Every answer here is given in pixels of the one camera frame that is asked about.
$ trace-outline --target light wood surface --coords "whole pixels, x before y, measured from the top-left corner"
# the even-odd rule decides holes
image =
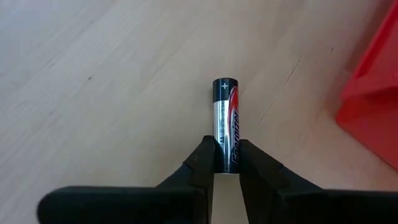
[[[241,135],[321,187],[398,190],[334,122],[391,1],[0,1],[0,223],[66,185],[154,186],[212,132],[239,80]],[[247,223],[217,175],[213,223]]]

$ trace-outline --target red plastic object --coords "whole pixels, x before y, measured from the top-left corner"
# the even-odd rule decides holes
[[[337,123],[398,170],[398,1],[341,97]]]

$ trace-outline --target battery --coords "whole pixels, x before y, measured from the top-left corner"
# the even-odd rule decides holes
[[[219,78],[213,81],[215,172],[239,173],[238,81]]]

